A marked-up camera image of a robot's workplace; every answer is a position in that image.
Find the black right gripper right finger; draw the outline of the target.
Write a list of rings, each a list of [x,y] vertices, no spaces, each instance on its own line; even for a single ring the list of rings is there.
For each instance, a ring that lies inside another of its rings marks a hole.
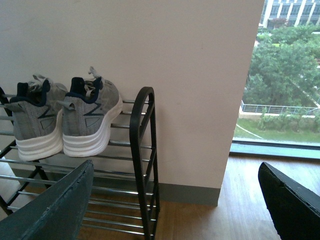
[[[258,181],[274,227],[282,240],[320,238],[320,196],[267,162]]]

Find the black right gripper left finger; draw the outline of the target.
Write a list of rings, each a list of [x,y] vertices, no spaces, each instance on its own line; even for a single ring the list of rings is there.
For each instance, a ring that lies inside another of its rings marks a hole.
[[[86,160],[33,201],[0,222],[2,240],[74,240],[92,191],[94,165]]]

